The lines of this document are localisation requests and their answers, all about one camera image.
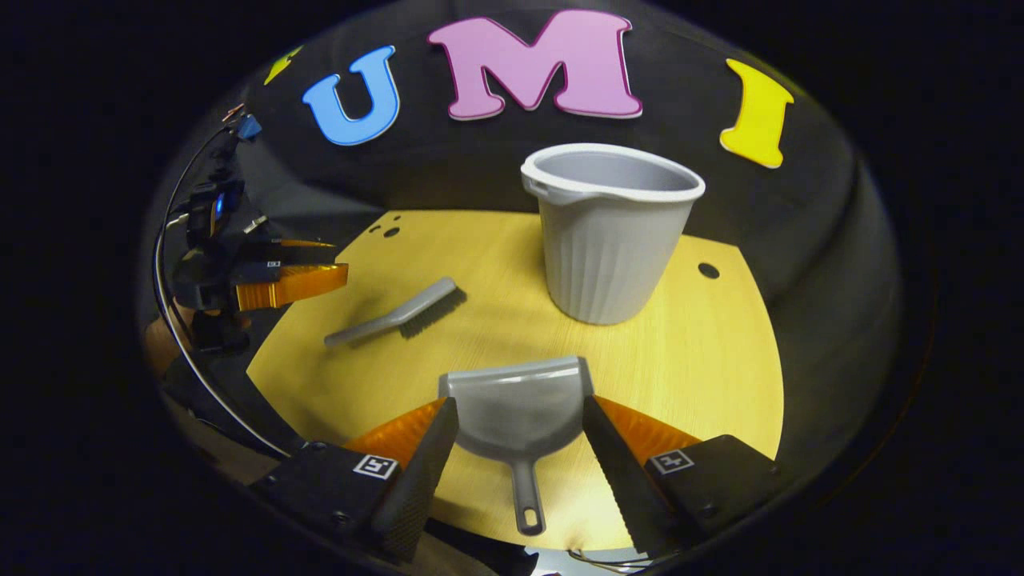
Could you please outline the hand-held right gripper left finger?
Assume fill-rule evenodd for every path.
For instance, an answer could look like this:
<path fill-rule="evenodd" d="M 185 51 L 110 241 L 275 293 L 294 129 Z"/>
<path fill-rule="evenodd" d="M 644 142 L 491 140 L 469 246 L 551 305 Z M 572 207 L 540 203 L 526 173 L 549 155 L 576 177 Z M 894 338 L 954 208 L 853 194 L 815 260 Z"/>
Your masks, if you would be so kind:
<path fill-rule="evenodd" d="M 310 442 L 251 487 L 333 546 L 412 562 L 457 435 L 456 400 L 436 398 L 343 445 Z"/>

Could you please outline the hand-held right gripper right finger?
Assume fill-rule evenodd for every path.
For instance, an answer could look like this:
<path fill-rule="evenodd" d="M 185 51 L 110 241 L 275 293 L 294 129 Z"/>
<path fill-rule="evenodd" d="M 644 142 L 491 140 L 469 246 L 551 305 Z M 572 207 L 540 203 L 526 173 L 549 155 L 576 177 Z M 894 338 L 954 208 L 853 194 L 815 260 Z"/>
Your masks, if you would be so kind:
<path fill-rule="evenodd" d="M 790 470 L 735 435 L 701 440 L 592 394 L 582 427 L 639 553 L 688 550 L 790 488 Z"/>

